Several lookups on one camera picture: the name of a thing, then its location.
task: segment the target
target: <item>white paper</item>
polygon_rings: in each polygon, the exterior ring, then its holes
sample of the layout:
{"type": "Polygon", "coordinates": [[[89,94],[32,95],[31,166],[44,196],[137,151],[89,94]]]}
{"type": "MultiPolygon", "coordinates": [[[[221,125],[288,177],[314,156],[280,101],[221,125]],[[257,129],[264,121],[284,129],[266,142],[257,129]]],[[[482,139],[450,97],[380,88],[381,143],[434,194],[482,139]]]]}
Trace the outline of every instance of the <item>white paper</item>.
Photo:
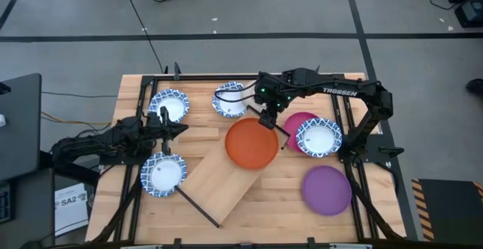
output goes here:
{"type": "Polygon", "coordinates": [[[56,236],[89,224],[87,200],[88,194],[81,183],[55,192],[56,236]]]}

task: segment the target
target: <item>purple plate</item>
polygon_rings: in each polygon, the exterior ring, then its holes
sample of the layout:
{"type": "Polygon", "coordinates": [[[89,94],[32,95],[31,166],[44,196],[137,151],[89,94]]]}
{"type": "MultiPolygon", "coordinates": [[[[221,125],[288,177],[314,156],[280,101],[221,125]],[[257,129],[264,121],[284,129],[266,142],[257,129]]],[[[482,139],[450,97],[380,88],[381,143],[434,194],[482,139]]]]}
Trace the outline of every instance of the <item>purple plate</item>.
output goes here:
{"type": "Polygon", "coordinates": [[[290,134],[287,145],[297,152],[302,152],[300,147],[297,145],[297,130],[299,127],[308,119],[318,118],[317,115],[313,115],[310,112],[297,112],[292,116],[288,117],[284,124],[284,130],[290,134]]]}
{"type": "Polygon", "coordinates": [[[330,166],[310,169],[303,180],[302,194],[314,212],[326,216],[341,214],[352,198],[346,176],[330,166]]]}

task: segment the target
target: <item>pink plate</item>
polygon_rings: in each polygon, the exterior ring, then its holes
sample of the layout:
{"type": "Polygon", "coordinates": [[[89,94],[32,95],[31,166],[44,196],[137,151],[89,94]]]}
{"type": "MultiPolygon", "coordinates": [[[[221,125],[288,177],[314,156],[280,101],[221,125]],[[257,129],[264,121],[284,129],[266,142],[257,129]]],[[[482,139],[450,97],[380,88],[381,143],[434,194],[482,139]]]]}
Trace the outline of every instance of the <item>pink plate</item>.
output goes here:
{"type": "Polygon", "coordinates": [[[295,137],[297,136],[297,129],[311,118],[318,118],[317,115],[313,115],[310,112],[297,112],[292,116],[288,117],[287,121],[284,124],[284,130],[290,134],[290,139],[288,139],[287,145],[289,145],[293,150],[297,152],[302,152],[299,146],[297,145],[297,140],[295,137]]]}

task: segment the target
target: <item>floor line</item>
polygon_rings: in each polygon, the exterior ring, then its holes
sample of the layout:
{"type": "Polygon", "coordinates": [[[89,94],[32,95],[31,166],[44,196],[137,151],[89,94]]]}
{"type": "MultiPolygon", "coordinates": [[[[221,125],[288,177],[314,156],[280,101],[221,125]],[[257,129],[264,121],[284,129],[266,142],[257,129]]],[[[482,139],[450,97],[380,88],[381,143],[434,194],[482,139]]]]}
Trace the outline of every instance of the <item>floor line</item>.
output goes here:
{"type": "MultiPolygon", "coordinates": [[[[483,32],[473,33],[225,33],[225,34],[173,34],[149,35],[152,41],[240,40],[279,38],[320,38],[362,40],[361,48],[367,47],[368,39],[472,39],[483,38],[483,32]]],[[[0,36],[0,42],[135,42],[147,40],[145,35],[68,35],[68,36],[0,36]]],[[[368,53],[362,52],[368,59],[368,53]]]]}
{"type": "MultiPolygon", "coordinates": [[[[352,18],[354,20],[355,31],[357,32],[357,35],[358,35],[359,44],[361,45],[362,57],[364,58],[365,67],[368,72],[368,78],[377,80],[376,71],[374,69],[374,65],[371,58],[371,52],[369,51],[369,47],[368,47],[367,36],[364,34],[364,28],[362,27],[361,17],[359,15],[355,0],[349,0],[349,7],[352,13],[352,18]]],[[[389,122],[382,121],[381,126],[384,134],[387,135],[387,137],[391,137],[392,139],[392,133],[391,133],[391,128],[389,127],[389,122]]],[[[401,189],[397,193],[397,198],[398,198],[399,208],[401,210],[401,215],[403,218],[403,224],[405,225],[406,235],[409,238],[417,240],[416,227],[414,225],[411,209],[409,206],[409,198],[408,198],[408,195],[406,194],[406,190],[404,187],[404,180],[402,179],[402,172],[401,172],[401,168],[399,167],[399,160],[397,157],[394,158],[394,162],[392,163],[392,168],[397,173],[396,176],[398,178],[399,183],[403,185],[401,186],[401,189]]]]}

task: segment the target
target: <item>yellow and black tape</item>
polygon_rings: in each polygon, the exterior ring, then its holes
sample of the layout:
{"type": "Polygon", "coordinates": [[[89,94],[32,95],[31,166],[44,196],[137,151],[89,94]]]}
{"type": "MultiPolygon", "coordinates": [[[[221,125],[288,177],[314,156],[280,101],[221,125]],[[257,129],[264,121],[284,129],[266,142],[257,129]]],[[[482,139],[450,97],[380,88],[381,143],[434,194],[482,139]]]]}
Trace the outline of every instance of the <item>yellow and black tape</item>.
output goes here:
{"type": "Polygon", "coordinates": [[[423,187],[418,179],[411,181],[413,187],[414,200],[416,200],[417,213],[420,216],[421,228],[423,229],[423,237],[425,241],[433,241],[435,235],[432,232],[431,221],[429,220],[428,207],[424,200],[423,187]]]}
{"type": "Polygon", "coordinates": [[[481,196],[481,202],[483,202],[483,186],[478,182],[473,182],[473,184],[475,184],[476,189],[478,189],[478,192],[481,196]]]}

